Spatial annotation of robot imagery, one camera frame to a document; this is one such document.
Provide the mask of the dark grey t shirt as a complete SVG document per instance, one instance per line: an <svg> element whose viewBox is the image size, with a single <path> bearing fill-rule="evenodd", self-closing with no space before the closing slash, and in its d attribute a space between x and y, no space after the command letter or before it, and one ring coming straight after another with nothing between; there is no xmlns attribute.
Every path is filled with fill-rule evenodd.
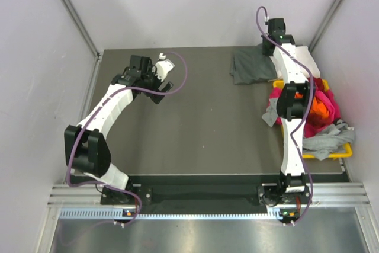
<svg viewBox="0 0 379 253"><path fill-rule="evenodd" d="M236 47L232 51L229 74L235 85L249 85L277 79L270 57L263 55L262 45Z"/></svg>

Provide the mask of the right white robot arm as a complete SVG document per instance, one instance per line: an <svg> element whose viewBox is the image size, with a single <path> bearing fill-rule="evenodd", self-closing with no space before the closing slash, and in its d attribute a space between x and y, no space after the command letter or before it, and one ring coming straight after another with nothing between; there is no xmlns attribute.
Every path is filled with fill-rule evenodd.
<svg viewBox="0 0 379 253"><path fill-rule="evenodd" d="M297 203L309 195L303 159L303 134L313 102L315 86L306 67L297 59L292 35L286 33L282 18L266 18L267 32L262 35L262 53L278 63L284 86L277 99L276 112L282 123L284 156L276 186L263 186L261 199L269 206Z"/></svg>

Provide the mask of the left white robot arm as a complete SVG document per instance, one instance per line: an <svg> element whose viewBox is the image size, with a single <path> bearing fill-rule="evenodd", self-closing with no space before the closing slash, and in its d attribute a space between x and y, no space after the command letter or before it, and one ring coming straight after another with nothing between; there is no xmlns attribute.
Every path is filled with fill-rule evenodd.
<svg viewBox="0 0 379 253"><path fill-rule="evenodd" d="M72 170L90 177L90 184L103 185L114 192L120 203L129 203L136 198L129 176L120 171L111 161L107 136L123 110L144 93L159 104L173 84L163 82L175 65L161 53L157 62L151 58L132 55L122 73L113 77L105 95L94 109L78 124L69 125L64 132L66 156L66 182L71 187Z"/></svg>

